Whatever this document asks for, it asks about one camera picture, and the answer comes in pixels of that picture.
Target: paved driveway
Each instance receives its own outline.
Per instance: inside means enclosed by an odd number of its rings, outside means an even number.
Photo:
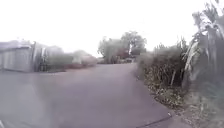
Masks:
[[[30,128],[136,128],[167,118],[169,110],[134,78],[134,68],[119,64],[53,74],[6,72],[0,75],[0,118]],[[173,118],[143,128],[151,127],[188,128]]]

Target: overcast sky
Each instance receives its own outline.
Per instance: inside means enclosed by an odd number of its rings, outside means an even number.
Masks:
[[[97,55],[104,37],[137,31],[147,49],[189,39],[204,0],[0,0],[0,40],[24,38]]]

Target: vegetation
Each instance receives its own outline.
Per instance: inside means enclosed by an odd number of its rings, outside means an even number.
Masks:
[[[187,51],[186,41],[182,38],[176,45],[159,45],[153,52],[138,58],[141,78],[154,94],[155,99],[170,108],[182,106],[184,91],[181,89]]]
[[[58,72],[66,69],[77,69],[94,66],[97,60],[85,51],[75,51],[74,53],[45,52],[39,59],[38,71]]]
[[[98,53],[102,54],[105,63],[120,63],[120,59],[140,55],[145,52],[146,39],[137,32],[126,32],[121,39],[103,39],[99,43]]]
[[[171,47],[161,44],[138,58],[139,77],[155,99],[181,108],[178,114],[194,128],[224,126],[223,10],[206,3],[203,11],[192,14],[198,32],[188,46],[184,39]]]

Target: shed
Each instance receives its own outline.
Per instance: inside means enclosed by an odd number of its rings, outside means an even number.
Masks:
[[[0,43],[0,70],[30,72],[33,50],[31,45]]]

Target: bush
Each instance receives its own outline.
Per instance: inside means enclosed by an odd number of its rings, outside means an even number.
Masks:
[[[159,45],[153,52],[141,54],[137,58],[141,77],[144,78],[155,99],[171,108],[182,105],[183,90],[181,83],[185,67],[183,55],[186,42],[165,47]]]

